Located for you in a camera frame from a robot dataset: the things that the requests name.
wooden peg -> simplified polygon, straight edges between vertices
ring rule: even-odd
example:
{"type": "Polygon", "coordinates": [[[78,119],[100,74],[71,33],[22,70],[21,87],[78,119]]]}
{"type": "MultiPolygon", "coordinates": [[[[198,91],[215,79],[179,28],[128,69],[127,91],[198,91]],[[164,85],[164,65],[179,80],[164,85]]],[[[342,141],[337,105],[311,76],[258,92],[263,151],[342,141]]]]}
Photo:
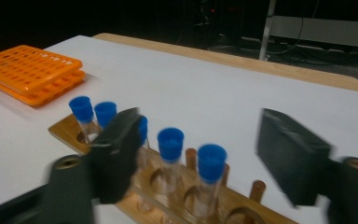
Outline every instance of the wooden peg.
{"type": "Polygon", "coordinates": [[[197,170],[197,150],[193,147],[186,149],[186,166],[193,171],[197,170]]]}
{"type": "Polygon", "coordinates": [[[222,176],[222,186],[226,186],[226,185],[227,185],[228,173],[229,173],[229,165],[226,163],[226,164],[225,164],[225,170],[224,170],[223,176],[222,176]]]}
{"type": "MultiPolygon", "coordinates": [[[[263,194],[264,194],[264,190],[266,190],[266,184],[261,180],[255,180],[252,185],[249,199],[260,203],[261,198],[263,197],[263,194]]],[[[243,223],[244,224],[254,224],[255,220],[252,217],[246,216],[243,223]]]]}

test tube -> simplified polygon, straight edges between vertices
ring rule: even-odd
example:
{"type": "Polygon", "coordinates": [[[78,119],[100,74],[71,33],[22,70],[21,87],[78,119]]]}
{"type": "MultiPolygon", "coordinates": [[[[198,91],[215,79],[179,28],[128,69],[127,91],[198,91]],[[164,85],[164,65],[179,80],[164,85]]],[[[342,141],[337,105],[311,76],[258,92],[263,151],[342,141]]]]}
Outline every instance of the test tube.
{"type": "Polygon", "coordinates": [[[86,144],[90,144],[101,132],[101,127],[94,120],[90,98],[88,96],[78,96],[69,102],[69,107],[71,107],[72,113],[80,125],[86,144]]]}
{"type": "Polygon", "coordinates": [[[218,145],[208,144],[199,148],[200,184],[196,187],[193,211],[191,211],[194,216],[209,217],[215,212],[226,157],[226,151],[218,145]]]}
{"type": "MultiPolygon", "coordinates": [[[[139,134],[141,135],[141,147],[138,150],[137,164],[138,172],[142,172],[147,168],[149,157],[147,155],[147,150],[149,149],[149,144],[147,141],[147,118],[143,117],[139,124],[139,134]]],[[[153,205],[148,202],[144,197],[139,196],[138,198],[138,209],[141,212],[149,212],[153,209],[153,205]]]]}
{"type": "MultiPolygon", "coordinates": [[[[179,185],[180,158],[184,138],[182,131],[177,128],[166,128],[158,134],[158,150],[161,156],[161,186],[159,187],[162,189],[162,193],[173,193],[179,185]]],[[[176,222],[167,214],[163,214],[162,223],[173,224],[176,222]]]]}
{"type": "Polygon", "coordinates": [[[97,116],[98,124],[101,129],[104,129],[112,118],[117,113],[117,106],[113,102],[101,102],[94,107],[95,115],[97,116]]]}

dark background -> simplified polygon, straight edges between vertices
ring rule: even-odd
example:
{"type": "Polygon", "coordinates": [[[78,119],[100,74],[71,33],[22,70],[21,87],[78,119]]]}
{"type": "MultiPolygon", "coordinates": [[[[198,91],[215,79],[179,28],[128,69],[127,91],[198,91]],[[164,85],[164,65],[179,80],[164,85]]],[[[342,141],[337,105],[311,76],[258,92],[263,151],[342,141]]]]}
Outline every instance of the dark background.
{"type": "MultiPolygon", "coordinates": [[[[261,39],[269,0],[0,1],[0,50],[46,48],[76,35],[128,35],[205,49],[261,39]]],[[[276,14],[358,21],[358,0],[278,0],[276,14]]]]}

rack hole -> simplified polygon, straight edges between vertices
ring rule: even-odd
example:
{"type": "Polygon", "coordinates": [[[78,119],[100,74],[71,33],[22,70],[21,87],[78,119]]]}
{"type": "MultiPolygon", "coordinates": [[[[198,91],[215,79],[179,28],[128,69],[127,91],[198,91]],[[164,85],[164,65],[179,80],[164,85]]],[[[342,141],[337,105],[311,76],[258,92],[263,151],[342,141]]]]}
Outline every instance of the rack hole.
{"type": "Polygon", "coordinates": [[[256,211],[248,207],[235,208],[228,214],[225,220],[225,224],[235,223],[265,224],[263,218],[258,215],[256,211]]]}

clear plastic tube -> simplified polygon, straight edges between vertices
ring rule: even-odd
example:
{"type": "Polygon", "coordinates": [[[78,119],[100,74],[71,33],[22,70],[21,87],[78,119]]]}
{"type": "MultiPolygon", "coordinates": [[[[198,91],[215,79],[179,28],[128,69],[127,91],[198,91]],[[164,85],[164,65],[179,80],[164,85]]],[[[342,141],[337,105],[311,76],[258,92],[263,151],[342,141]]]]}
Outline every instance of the clear plastic tube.
{"type": "MultiPolygon", "coordinates": [[[[143,118],[141,120],[141,124],[139,127],[139,133],[141,135],[142,145],[138,150],[138,172],[144,171],[149,165],[149,157],[147,155],[147,150],[149,149],[149,142],[147,139],[147,118],[143,118]]],[[[138,198],[138,210],[141,212],[149,212],[153,209],[153,205],[148,202],[144,197],[139,196],[138,198]]]]}
{"type": "MultiPolygon", "coordinates": [[[[180,158],[183,148],[184,134],[176,128],[167,128],[158,134],[158,149],[161,156],[161,175],[159,188],[161,193],[174,193],[180,183],[180,158]]],[[[163,224],[176,223],[167,214],[163,214],[163,224]]]]}
{"type": "Polygon", "coordinates": [[[198,151],[200,184],[196,186],[193,204],[188,208],[196,217],[213,215],[226,164],[226,151],[218,145],[205,145],[198,151]]]}
{"type": "Polygon", "coordinates": [[[69,102],[69,106],[80,125],[81,132],[84,135],[84,141],[86,144],[90,144],[101,132],[101,127],[94,119],[90,98],[87,96],[78,96],[69,102]]]}
{"type": "Polygon", "coordinates": [[[209,217],[213,215],[217,206],[217,194],[221,181],[209,184],[200,181],[197,186],[192,214],[196,217],[209,217]]]}
{"type": "Polygon", "coordinates": [[[94,119],[87,123],[83,123],[78,120],[78,123],[80,125],[81,132],[83,133],[84,141],[86,144],[90,144],[102,130],[94,119]]]}

